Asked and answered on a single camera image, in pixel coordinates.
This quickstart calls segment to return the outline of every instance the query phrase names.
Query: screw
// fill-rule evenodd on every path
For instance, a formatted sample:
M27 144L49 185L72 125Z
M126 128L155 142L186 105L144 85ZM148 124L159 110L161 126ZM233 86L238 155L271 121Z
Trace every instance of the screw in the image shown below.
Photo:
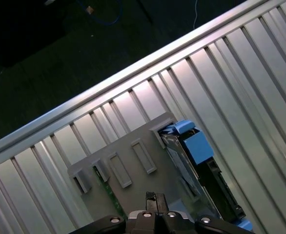
M204 223L210 223L211 220L210 220L210 218L204 217L204 218L201 219L201 221L204 222Z
M144 217L151 217L152 214L151 214L151 213L144 213L143 216L144 216Z
M168 215L169 217L175 217L175 216L177 216L176 213L174 213L174 212L169 212L167 215Z
M119 218L112 218L112 219L110 219L110 221L112 223L118 223L119 222Z

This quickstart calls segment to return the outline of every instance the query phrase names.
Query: dark floor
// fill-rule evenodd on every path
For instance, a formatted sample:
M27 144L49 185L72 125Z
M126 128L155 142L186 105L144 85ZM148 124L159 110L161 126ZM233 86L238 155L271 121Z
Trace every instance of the dark floor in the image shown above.
M196 27L242 1L199 0ZM85 3L103 19L118 15L114 0ZM0 138L190 32L194 4L122 0L123 14L112 26L94 22L76 2L62 6L66 36L10 68L0 66Z

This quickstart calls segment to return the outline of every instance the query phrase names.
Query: gray mounting bracket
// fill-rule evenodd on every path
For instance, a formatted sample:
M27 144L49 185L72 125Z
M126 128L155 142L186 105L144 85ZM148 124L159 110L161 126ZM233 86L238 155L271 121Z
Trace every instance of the gray mounting bracket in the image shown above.
M144 195L146 190L172 191L172 181L179 176L158 134L159 130L175 122L172 113L164 113L73 164L67 172L70 177L87 175L86 180L77 179L84 188L88 183L95 184L92 173L96 166L125 210L143 207L144 204L136 204L137 200L131 197ZM167 199L179 198L176 191L170 194Z

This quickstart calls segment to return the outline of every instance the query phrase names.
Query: rectangular slot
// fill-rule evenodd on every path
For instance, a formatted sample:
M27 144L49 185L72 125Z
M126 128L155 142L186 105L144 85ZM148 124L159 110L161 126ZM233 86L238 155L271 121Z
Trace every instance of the rectangular slot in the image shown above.
M110 155L108 162L123 189L132 184L131 178L117 153Z
M78 178L77 178L77 177L74 177L73 179L74 179L74 182L75 182L75 184L77 185L79 191L81 192L81 194L84 194L83 188L82 188L82 186L80 185L80 183L79 183L79 181L78 181Z
M149 155L141 139L132 142L131 146L148 174L157 170L151 156Z

